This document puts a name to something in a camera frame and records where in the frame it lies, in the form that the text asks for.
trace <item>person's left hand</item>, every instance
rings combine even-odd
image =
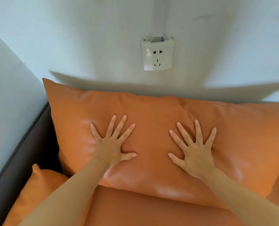
[[[115,164],[117,164],[118,162],[120,162],[122,160],[130,160],[130,159],[134,158],[135,156],[137,156],[136,153],[123,154],[120,151],[120,147],[122,146],[123,142],[129,137],[129,135],[135,128],[135,124],[132,124],[126,130],[126,132],[124,132],[122,134],[122,136],[118,138],[126,119],[127,119],[127,116],[124,115],[122,117],[122,120],[120,121],[120,123],[118,124],[118,126],[116,127],[115,131],[112,134],[113,127],[114,127],[115,120],[116,120],[116,115],[114,115],[108,126],[108,130],[107,130],[105,138],[102,138],[98,134],[98,132],[95,128],[95,125],[93,123],[90,124],[92,134],[95,137],[95,140],[97,142],[94,157],[107,163],[109,165],[109,167],[114,166]]]

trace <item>white power outlet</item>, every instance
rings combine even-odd
[[[166,70],[172,67],[174,40],[165,38],[163,42],[141,42],[144,70]]]

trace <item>cushion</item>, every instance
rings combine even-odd
[[[212,154],[217,168],[244,187],[266,197],[279,175],[279,103],[231,104],[131,93],[81,91],[43,79],[60,147],[62,166],[73,175],[93,156],[96,142],[90,123],[105,135],[111,117],[128,118],[122,130],[136,127],[122,152],[137,157],[111,168],[100,185],[200,205],[225,207],[199,179],[171,162],[183,158],[169,135],[180,135],[179,121],[195,140],[198,119],[203,139],[217,127]]]
[[[3,226],[19,225],[35,207],[67,180],[65,175],[51,170],[40,170],[39,166],[34,164],[33,173],[9,211]],[[80,226],[84,225],[91,199],[92,197],[86,206],[84,217],[80,220]]]
[[[268,200],[279,206],[279,177]],[[227,209],[98,186],[85,226],[108,225],[241,226],[243,224]]]

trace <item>person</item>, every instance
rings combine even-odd
[[[104,138],[98,134],[94,124],[91,124],[91,130],[97,142],[94,157],[37,206],[19,226],[77,225],[104,173],[120,161],[130,160],[137,156],[136,153],[122,154],[120,151],[122,143],[135,128],[135,124],[132,124],[119,137],[126,119],[127,116],[124,115],[113,132],[116,120],[116,116],[113,116]],[[214,166],[211,147],[216,136],[216,128],[212,129],[208,140],[203,143],[201,127],[196,120],[194,143],[180,123],[177,123],[177,127],[186,144],[172,130],[169,133],[182,149],[185,158],[181,160],[169,153],[173,163],[203,181],[244,225],[279,225],[278,206],[240,186]]]

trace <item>wall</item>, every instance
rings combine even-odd
[[[39,78],[83,89],[279,101],[279,0],[171,0],[173,67],[144,72],[154,0],[0,0],[0,37]]]
[[[0,39],[0,171],[46,101],[42,83]]]

